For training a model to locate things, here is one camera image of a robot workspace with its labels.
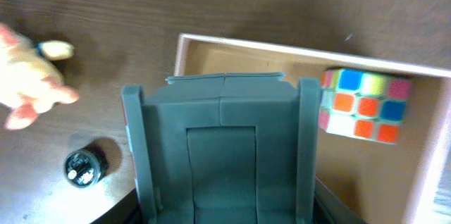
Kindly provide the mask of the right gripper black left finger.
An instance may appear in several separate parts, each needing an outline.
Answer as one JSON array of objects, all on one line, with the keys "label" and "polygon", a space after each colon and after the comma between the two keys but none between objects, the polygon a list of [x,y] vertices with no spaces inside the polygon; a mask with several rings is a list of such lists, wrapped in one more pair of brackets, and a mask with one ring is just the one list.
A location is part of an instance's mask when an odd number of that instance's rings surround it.
[{"label": "right gripper black left finger", "polygon": [[143,224],[136,189],[130,191],[92,224]]}]

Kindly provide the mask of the colourful puzzle cube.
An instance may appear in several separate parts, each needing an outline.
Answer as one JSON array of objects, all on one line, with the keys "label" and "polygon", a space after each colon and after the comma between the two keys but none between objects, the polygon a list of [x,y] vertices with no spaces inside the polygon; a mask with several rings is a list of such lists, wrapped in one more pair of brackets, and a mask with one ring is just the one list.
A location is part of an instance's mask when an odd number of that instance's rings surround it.
[{"label": "colourful puzzle cube", "polygon": [[405,77],[329,69],[321,77],[319,127],[333,135],[396,144],[412,91]]}]

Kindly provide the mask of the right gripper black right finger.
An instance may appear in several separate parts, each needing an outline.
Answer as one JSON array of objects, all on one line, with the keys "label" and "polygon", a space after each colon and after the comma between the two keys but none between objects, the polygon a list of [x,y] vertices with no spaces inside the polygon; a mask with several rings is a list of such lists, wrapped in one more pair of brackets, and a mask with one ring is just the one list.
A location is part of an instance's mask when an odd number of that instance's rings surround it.
[{"label": "right gripper black right finger", "polygon": [[313,223],[367,224],[337,198],[318,178],[315,180]]}]

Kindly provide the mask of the yellow grey toy dump truck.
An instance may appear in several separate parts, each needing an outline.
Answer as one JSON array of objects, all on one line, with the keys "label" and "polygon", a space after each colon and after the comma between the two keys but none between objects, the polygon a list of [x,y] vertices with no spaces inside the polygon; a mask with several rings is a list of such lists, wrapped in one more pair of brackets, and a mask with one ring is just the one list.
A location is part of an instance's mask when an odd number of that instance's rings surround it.
[{"label": "yellow grey toy dump truck", "polygon": [[121,96],[145,223],[310,223],[321,88],[283,73],[170,77]]}]

